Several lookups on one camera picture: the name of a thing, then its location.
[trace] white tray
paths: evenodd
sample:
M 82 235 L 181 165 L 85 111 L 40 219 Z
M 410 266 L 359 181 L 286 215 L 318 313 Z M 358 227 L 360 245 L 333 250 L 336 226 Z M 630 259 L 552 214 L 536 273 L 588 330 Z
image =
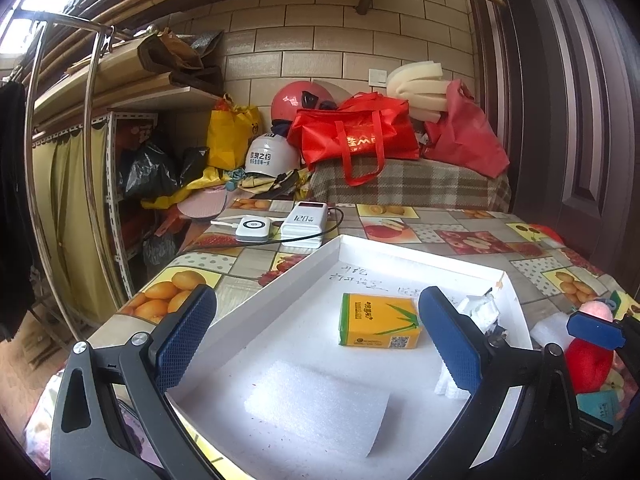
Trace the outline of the white tray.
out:
M 257 480 L 408 478 L 464 401 L 433 393 L 442 361 L 426 331 L 412 350 L 343 347 L 338 318 L 344 292 L 417 298 L 430 285 L 454 304 L 493 287 L 508 342 L 531 348 L 522 309 L 502 270 L 341 235 L 216 320 L 170 397 L 202 436 Z M 366 458 L 318 449 L 245 412 L 252 388 L 278 360 L 391 391 Z M 494 455 L 519 392 L 510 390 L 476 464 Z

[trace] pink pom-pom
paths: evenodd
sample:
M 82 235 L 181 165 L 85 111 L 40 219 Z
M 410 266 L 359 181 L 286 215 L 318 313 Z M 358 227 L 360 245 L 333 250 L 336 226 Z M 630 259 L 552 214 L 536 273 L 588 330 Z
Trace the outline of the pink pom-pom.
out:
M 613 314 L 609 310 L 609 307 L 601 301 L 587 301 L 587 303 L 583 303 L 580 307 L 580 312 L 599 317 L 605 321 L 613 321 Z

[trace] yellow curtain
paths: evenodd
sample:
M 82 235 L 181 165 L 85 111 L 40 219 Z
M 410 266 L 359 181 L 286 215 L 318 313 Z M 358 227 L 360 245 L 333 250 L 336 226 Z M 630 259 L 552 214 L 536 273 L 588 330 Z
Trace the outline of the yellow curtain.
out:
M 108 248 L 110 234 L 103 199 L 106 132 L 106 124 L 92 130 L 92 165 L 100 236 Z M 116 312 L 119 305 L 111 299 L 95 248 L 84 191 L 83 156 L 80 135 L 37 147 L 34 150 L 36 199 L 47 245 L 50 252 L 54 253 L 51 255 L 51 265 L 60 295 L 81 316 L 92 322 L 103 323 Z M 116 276 L 111 254 L 108 254 L 108 272 Z

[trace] qr code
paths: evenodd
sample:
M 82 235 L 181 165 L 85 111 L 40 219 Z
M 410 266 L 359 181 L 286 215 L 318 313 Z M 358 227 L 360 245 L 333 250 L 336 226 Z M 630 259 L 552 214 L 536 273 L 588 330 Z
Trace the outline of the qr code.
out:
M 407 335 L 391 336 L 391 343 L 389 343 L 389 348 L 406 348 L 408 343 L 409 336 Z

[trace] red tote bag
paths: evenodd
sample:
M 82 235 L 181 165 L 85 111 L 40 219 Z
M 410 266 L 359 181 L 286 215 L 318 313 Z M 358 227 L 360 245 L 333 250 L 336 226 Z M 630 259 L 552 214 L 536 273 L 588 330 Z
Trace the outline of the red tote bag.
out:
M 447 114 L 424 126 L 433 143 L 424 149 L 424 158 L 469 168 L 489 178 L 498 177 L 509 165 L 486 115 L 460 79 L 447 86 Z
M 310 169 L 319 160 L 341 158 L 350 186 L 375 178 L 385 166 L 385 157 L 419 158 L 407 101 L 377 92 L 358 94 L 338 110 L 298 110 L 287 140 L 300 149 Z M 375 156 L 376 171 L 353 177 L 353 155 Z

